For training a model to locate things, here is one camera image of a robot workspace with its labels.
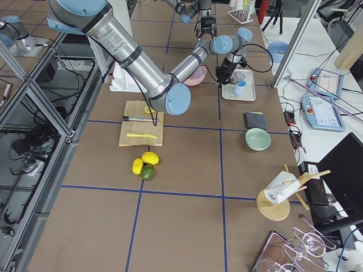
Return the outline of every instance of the blue and white device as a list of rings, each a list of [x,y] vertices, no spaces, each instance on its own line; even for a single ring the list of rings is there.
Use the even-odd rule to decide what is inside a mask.
[[[334,103],[334,99],[325,99]],[[314,95],[304,95],[302,97],[302,109],[307,122],[313,129],[344,131],[345,126],[339,111],[328,102]]]
[[[315,92],[338,99],[343,87],[343,75],[315,68],[311,73],[309,88]]]

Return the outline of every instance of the yellow knife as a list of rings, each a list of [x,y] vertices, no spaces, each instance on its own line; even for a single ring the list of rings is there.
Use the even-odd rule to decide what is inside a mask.
[[[155,135],[149,134],[149,133],[145,133],[145,134],[137,134],[137,133],[126,133],[127,137],[144,137],[144,138],[152,138],[152,139],[157,139],[158,137],[156,137]]]

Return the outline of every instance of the green bowl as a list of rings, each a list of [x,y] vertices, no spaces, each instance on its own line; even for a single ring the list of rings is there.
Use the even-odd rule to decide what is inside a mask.
[[[271,137],[263,129],[250,129],[246,133],[246,143],[250,149],[261,151],[270,146]]]

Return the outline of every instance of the blue cable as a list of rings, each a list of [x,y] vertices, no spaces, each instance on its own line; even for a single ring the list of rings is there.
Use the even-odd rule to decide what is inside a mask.
[[[337,263],[337,265],[336,265],[336,270],[335,270],[335,272],[338,272],[339,263],[340,263],[340,260],[341,260],[341,258],[342,258],[342,256],[343,256],[343,252],[344,252],[345,246],[346,246],[346,244],[347,244],[347,242],[348,242],[349,238],[353,235],[354,231],[356,231],[356,230],[358,230],[358,228],[356,228],[356,229],[354,229],[353,231],[351,231],[351,232],[350,232],[350,234],[348,235],[348,237],[345,239],[345,241],[344,241],[344,245],[343,245],[343,248],[341,249],[341,252],[340,252],[340,255],[339,255],[339,259],[338,259],[338,263]]]

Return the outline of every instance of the red object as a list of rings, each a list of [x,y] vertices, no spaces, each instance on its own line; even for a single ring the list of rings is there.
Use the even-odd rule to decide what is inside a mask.
[[[259,16],[258,16],[259,24],[262,24],[263,18],[265,18],[266,11],[267,11],[267,8],[268,8],[268,2],[269,2],[269,0],[263,0],[262,3],[261,3]]]

